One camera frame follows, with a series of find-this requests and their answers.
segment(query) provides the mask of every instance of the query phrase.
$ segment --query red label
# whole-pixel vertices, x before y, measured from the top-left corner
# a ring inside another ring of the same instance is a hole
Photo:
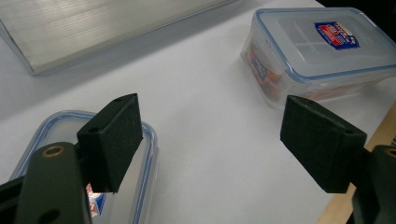
[[[338,32],[333,26],[321,25],[319,26],[319,29],[323,32],[323,34],[329,37],[329,40],[332,41],[335,46],[342,45],[341,41],[336,36],[338,35]]]

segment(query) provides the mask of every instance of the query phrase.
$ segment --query white table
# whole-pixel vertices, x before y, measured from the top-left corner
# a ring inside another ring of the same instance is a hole
[[[239,56],[261,7],[321,5],[245,0],[47,77],[28,75],[0,39],[0,183],[49,115],[97,112],[137,92],[161,149],[150,223],[315,223],[332,195],[279,141],[283,111],[264,102]],[[395,86],[392,78],[322,104],[371,136],[395,101]]]

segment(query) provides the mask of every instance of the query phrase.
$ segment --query container label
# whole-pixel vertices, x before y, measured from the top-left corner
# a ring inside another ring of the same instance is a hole
[[[253,66],[256,69],[259,77],[264,80],[267,77],[268,69],[256,55],[254,55],[251,62],[253,63]]]
[[[336,21],[315,22],[318,33],[335,49],[360,48],[358,39]]]
[[[100,216],[105,205],[106,195],[104,193],[94,193],[91,184],[88,184],[86,189],[90,201],[91,217]]]

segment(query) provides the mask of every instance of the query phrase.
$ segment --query container lid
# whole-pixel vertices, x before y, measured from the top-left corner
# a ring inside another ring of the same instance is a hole
[[[25,175],[32,154],[41,147],[55,142],[75,144],[78,130],[95,113],[67,110],[45,119],[33,136],[29,146],[10,179]],[[122,180],[120,190],[113,193],[92,193],[87,187],[94,224],[144,222],[149,212],[149,198],[155,181],[155,164],[158,147],[157,135],[142,121],[144,139],[134,154],[131,165]]]
[[[355,8],[260,9],[255,17],[296,81],[396,69],[396,44]]]

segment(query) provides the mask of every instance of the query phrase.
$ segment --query plastic food container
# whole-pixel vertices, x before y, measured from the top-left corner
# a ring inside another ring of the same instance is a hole
[[[95,114],[84,111],[58,112],[42,122],[10,179],[26,173],[37,149],[55,142],[77,142],[77,132]],[[92,221],[95,224],[145,223],[149,218],[151,193],[157,176],[157,136],[142,122],[143,137],[118,193],[93,193],[87,186]]]
[[[396,44],[351,7],[259,9],[242,58],[274,106],[288,94],[326,99],[396,77]]]

